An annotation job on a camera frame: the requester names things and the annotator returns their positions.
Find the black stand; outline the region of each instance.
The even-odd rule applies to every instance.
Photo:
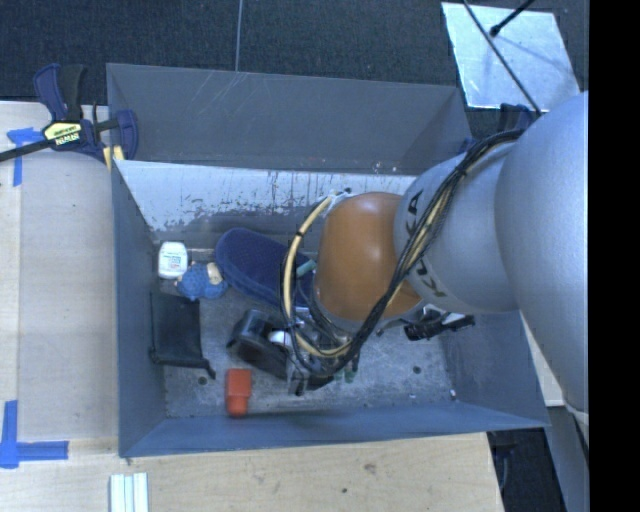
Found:
[[[493,27],[491,27],[491,30],[489,31],[489,34],[491,34],[491,37],[496,37],[498,35],[498,33],[505,27],[505,25],[507,25],[511,20],[513,20],[515,17],[517,17],[522,11],[524,11],[527,7],[529,7],[535,1],[536,0],[527,0],[520,7],[518,7],[515,11],[513,11],[511,14],[509,14],[509,16],[507,16],[505,19],[503,19],[500,23],[498,23],[497,25],[494,25]]]

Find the gray bin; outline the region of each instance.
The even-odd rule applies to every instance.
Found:
[[[224,372],[247,366],[224,345],[246,309],[265,306],[233,289],[200,301],[202,350],[216,380],[149,357],[151,292],[173,292],[157,277],[162,241],[183,241],[207,260],[232,227],[286,243],[331,189],[402,194],[469,137],[457,89],[129,65],[108,67],[108,88],[111,110],[133,109],[140,130],[136,160],[112,173],[121,456],[547,424],[517,312],[418,342],[390,329],[365,344],[353,383],[303,397],[254,370],[242,419],[225,413]],[[319,231],[305,239],[312,256]]]

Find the black cable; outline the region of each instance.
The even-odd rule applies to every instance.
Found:
[[[522,11],[524,11],[527,7],[529,7],[535,1],[536,0],[527,0],[520,7],[518,7],[515,11],[513,11],[511,14],[509,14],[509,16],[507,16],[505,19],[503,19],[500,23],[497,23],[496,25],[491,27],[491,30],[489,31],[489,34],[491,34],[492,37],[496,37],[500,33],[500,31],[504,27],[506,27],[507,24],[509,24],[511,22],[512,19],[514,19],[517,16],[519,16]]]
[[[299,236],[302,237],[301,233],[296,233],[295,236]],[[280,273],[282,276],[284,276],[284,272],[285,272],[285,263],[286,263],[286,259],[287,256],[285,255],[285,258],[283,259],[282,263],[281,263],[281,267],[280,267]],[[292,282],[295,283],[295,267],[293,267],[291,269],[292,272]],[[283,281],[284,279],[280,280],[280,286],[283,285]],[[284,290],[280,290],[280,310],[281,310],[281,314],[284,318],[285,321],[285,329],[289,332],[289,335],[291,336],[291,346],[293,347],[293,352],[295,354],[295,357],[297,359],[298,364],[302,365],[309,373],[311,373],[312,375],[318,376],[318,377],[327,377],[332,375],[335,372],[332,372],[331,370],[328,370],[322,363],[321,360],[318,360],[320,366],[322,367],[322,370],[319,370],[318,368],[312,366],[309,362],[307,362],[307,360],[304,358],[304,356],[302,355],[302,352],[300,351],[300,346],[298,345],[298,340],[297,340],[297,336],[301,336],[302,338],[304,338],[304,340],[309,343],[310,345],[313,346],[313,343],[311,343],[311,340],[309,340],[308,336],[302,332],[298,330],[298,327],[296,325],[296,321],[295,321],[295,313],[294,316],[291,316],[289,314],[289,312],[287,311],[287,308],[285,307],[284,304]]]
[[[509,75],[511,75],[511,78],[513,79],[513,81],[516,83],[518,88],[522,91],[522,94],[525,95],[525,97],[527,98],[527,101],[531,104],[531,106],[535,110],[536,115],[538,117],[540,117],[542,115],[542,112],[540,111],[540,108],[538,107],[538,104],[534,101],[534,99],[531,97],[529,92],[525,89],[524,85],[522,85],[522,82],[520,82],[520,80],[518,79],[516,74],[511,69],[511,66],[509,66],[507,61],[502,56],[502,54],[498,51],[498,48],[496,48],[496,45],[493,44],[493,41],[491,40],[491,37],[489,36],[489,34],[487,34],[486,30],[483,28],[482,24],[480,23],[480,20],[478,20],[478,18],[476,17],[475,13],[471,10],[471,7],[469,6],[467,0],[462,0],[462,3],[464,4],[465,8],[467,9],[467,12],[469,13],[469,16],[471,16],[471,19],[473,19],[474,23],[476,24],[476,26],[478,27],[478,29],[480,30],[482,35],[487,40],[487,43],[489,43],[489,46],[491,46],[491,49],[496,54],[496,57],[498,57],[498,59],[500,59],[500,62],[502,62],[502,65],[505,67],[505,69],[507,70]]]
[[[338,327],[335,323],[331,321],[330,318],[328,318],[325,314],[323,314],[320,311],[315,301],[312,302],[310,300],[307,300],[307,304],[309,305],[310,319],[313,320],[314,322],[313,328],[317,330],[320,334],[323,334],[327,340],[335,341],[334,336],[336,332],[339,332],[340,334],[342,334],[347,338],[349,337],[349,333],[347,333],[344,329],[341,329],[340,327]],[[315,342],[310,340],[308,337],[305,338],[305,340],[307,341],[307,343],[309,343],[318,351],[327,349],[327,347],[318,346]]]
[[[460,180],[464,176],[466,176],[470,166],[476,161],[478,161],[484,154],[486,154],[494,146],[505,143],[505,142],[509,142],[512,140],[516,140],[518,137],[520,137],[520,135],[522,135],[522,133],[523,133],[523,130],[500,132],[477,142],[469,149],[465,157],[454,168],[454,170],[449,174],[449,176],[445,178],[443,183],[440,185],[440,187],[438,187],[438,190],[431,198],[431,201],[429,202],[429,205],[423,212],[422,216],[420,217],[420,220],[418,221],[416,229],[413,231],[411,237],[405,244],[405,247],[399,258],[398,265],[396,266],[396,270],[392,277],[391,283],[389,285],[389,288],[387,289],[387,292],[385,292],[385,294],[376,303],[376,305],[373,307],[373,309],[369,313],[369,316],[366,318],[366,320],[363,322],[362,326],[360,327],[359,331],[354,336],[351,347],[347,352],[347,354],[344,356],[344,361],[340,365],[338,365],[338,369],[343,368],[346,365],[346,363],[352,357],[354,357],[355,354],[357,354],[360,351],[360,349],[362,348],[362,345],[365,343],[365,341],[368,339],[371,333],[375,330],[375,327],[379,322],[380,318],[382,317],[382,314],[384,313],[389,301],[391,300],[395,292],[395,289],[402,283],[402,281],[404,281],[408,273],[413,268],[413,265],[415,265],[418,261],[420,261],[420,259],[422,259],[422,257],[424,256],[424,253],[430,247],[431,243],[433,243],[433,241],[436,239],[444,223],[446,214],[448,213],[449,205],[451,203],[451,199],[453,198],[453,192],[455,192],[455,189],[457,188],[457,185],[460,182]],[[452,187],[451,189],[452,193],[450,194],[448,201],[445,203],[445,208],[443,209],[443,212],[441,212],[441,214],[438,216],[438,219],[434,224],[435,226],[434,231],[432,231],[430,238],[425,241],[425,245],[418,253],[418,256],[407,268],[406,258],[408,257],[409,252],[412,250],[411,246],[413,243],[415,243],[418,232],[426,225],[427,219],[430,217],[433,211],[433,208],[435,207],[436,203],[439,201],[441,194],[444,193],[444,191],[446,191],[448,187]]]

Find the red eraser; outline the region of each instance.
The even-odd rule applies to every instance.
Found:
[[[224,391],[224,400],[229,416],[246,415],[251,396],[251,370],[228,369]]]

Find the black floor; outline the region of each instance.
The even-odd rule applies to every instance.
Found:
[[[588,0],[538,0],[531,9],[555,14],[588,89]],[[51,62],[85,64],[81,100],[98,104],[107,102],[107,62],[459,85],[435,0],[0,0],[0,99],[35,101],[33,74]],[[481,138],[495,132],[498,114],[470,110],[468,119]],[[490,441],[512,448],[498,450],[511,453],[507,512],[564,510],[542,430]],[[503,464],[498,457],[500,479]]]

